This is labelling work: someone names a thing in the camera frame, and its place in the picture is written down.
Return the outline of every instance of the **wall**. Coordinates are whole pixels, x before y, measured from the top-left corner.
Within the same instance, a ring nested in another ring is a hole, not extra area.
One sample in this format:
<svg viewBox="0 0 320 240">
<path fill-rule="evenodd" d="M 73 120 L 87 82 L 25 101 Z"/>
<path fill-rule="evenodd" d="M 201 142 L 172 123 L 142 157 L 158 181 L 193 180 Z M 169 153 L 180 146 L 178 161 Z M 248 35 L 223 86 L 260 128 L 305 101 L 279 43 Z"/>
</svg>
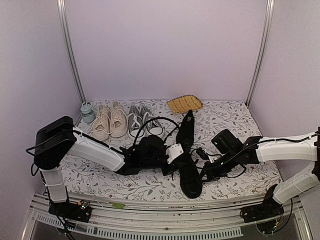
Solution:
<svg viewBox="0 0 320 240">
<path fill-rule="evenodd" d="M 320 1 L 275 1 L 259 82 L 250 107 L 266 136 L 291 136 L 320 126 Z M 279 161 L 284 179 L 308 162 Z M 320 239 L 320 187 L 301 195 L 313 239 Z"/>
<path fill-rule="evenodd" d="M 267 1 L 66 1 L 74 54 L 91 100 L 244 101 Z"/>
<path fill-rule="evenodd" d="M 79 97 L 68 62 L 57 1 L 0 1 L 0 239 L 17 240 L 34 192 L 25 149 L 38 129 L 78 117 Z"/>
</svg>

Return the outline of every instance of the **floral pattern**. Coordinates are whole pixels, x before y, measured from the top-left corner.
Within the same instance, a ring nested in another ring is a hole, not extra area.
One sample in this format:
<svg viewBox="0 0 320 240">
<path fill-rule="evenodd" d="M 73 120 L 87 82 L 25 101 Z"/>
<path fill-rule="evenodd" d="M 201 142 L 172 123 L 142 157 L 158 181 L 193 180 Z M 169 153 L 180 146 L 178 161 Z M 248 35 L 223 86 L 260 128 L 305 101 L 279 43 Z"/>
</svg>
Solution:
<svg viewBox="0 0 320 240">
<path fill-rule="evenodd" d="M 154 117 L 170 118 L 177 123 L 181 122 L 184 114 L 173 114 L 166 100 L 119 100 L 126 113 L 130 105 L 145 104 Z M 93 101 L 93 109 L 98 105 L 112 106 L 112 101 Z M 204 100 L 203 108 L 193 113 L 195 117 L 194 147 L 202 147 L 211 153 L 219 153 L 211 143 L 211 139 L 220 131 L 229 129 L 241 141 L 250 136 L 260 135 L 260 131 L 249 110 L 241 101 Z M 174 125 L 160 120 L 165 130 L 165 136 L 173 130 Z M 84 132 L 89 125 L 80 122 L 79 128 Z M 176 132 L 172 134 L 167 144 L 173 144 Z M 120 138 L 109 138 L 107 144 L 128 148 L 133 141 L 126 134 Z M 194 153 L 193 159 L 199 157 Z M 73 193 L 94 195 L 115 199 L 129 199 L 139 201 L 203 201 L 231 199 L 263 194 L 266 190 L 279 183 L 279 171 L 274 162 L 248 164 L 247 171 L 237 178 L 223 177 L 218 181 L 205 183 L 202 194 L 196 199 L 187 198 L 180 188 L 179 171 L 172 176 L 163 176 L 161 169 L 143 169 L 137 175 L 122 176 L 106 169 L 106 167 L 83 159 L 66 155 L 60 164 L 67 189 Z M 241 167 L 229 173 L 236 176 L 242 172 Z"/>
</svg>

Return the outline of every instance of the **yellow woven basket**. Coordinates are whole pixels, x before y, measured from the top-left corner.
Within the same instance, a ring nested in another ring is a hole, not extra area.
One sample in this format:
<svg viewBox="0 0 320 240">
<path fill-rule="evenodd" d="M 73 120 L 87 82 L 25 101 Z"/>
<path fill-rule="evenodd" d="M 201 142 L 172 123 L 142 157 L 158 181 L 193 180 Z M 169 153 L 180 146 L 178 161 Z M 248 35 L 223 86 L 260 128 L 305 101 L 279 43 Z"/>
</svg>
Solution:
<svg viewBox="0 0 320 240">
<path fill-rule="evenodd" d="M 174 114 L 187 113 L 189 110 L 202 109 L 203 103 L 193 95 L 184 95 L 167 102 Z"/>
</svg>

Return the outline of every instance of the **jar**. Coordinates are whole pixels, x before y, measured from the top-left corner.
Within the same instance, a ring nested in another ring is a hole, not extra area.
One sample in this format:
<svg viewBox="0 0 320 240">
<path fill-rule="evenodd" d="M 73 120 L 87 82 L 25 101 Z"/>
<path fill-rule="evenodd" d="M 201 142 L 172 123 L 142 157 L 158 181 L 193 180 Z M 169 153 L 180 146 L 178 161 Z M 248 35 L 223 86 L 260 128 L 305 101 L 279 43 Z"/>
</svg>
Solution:
<svg viewBox="0 0 320 240">
<path fill-rule="evenodd" d="M 81 116 L 85 123 L 92 123 L 96 119 L 95 112 L 92 109 L 92 106 L 89 102 L 85 101 L 80 107 Z"/>
</svg>

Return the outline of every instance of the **gray sneaker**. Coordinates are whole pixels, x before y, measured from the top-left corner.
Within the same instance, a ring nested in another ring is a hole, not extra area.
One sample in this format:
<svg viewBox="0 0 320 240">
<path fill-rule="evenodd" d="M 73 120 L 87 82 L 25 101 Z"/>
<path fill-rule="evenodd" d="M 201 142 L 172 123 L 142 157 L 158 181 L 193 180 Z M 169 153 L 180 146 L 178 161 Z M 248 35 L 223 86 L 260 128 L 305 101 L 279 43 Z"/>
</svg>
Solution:
<svg viewBox="0 0 320 240">
<path fill-rule="evenodd" d="M 154 118 L 151 111 L 144 104 L 141 105 L 140 113 L 142 116 L 143 123 Z M 161 126 L 158 120 L 153 120 L 149 122 L 145 126 L 145 128 L 146 128 L 146 133 L 148 135 L 156 135 L 159 138 L 162 138 L 164 136 L 164 133 L 165 133 L 164 128 Z"/>
<path fill-rule="evenodd" d="M 132 104 L 130 107 L 128 115 L 128 127 L 129 127 L 129 137 L 134 140 L 138 134 L 139 129 L 143 125 L 143 119 L 140 115 L 138 108 Z M 137 138 L 140 141 L 145 136 L 145 130 L 142 129 L 139 137 Z"/>
</svg>

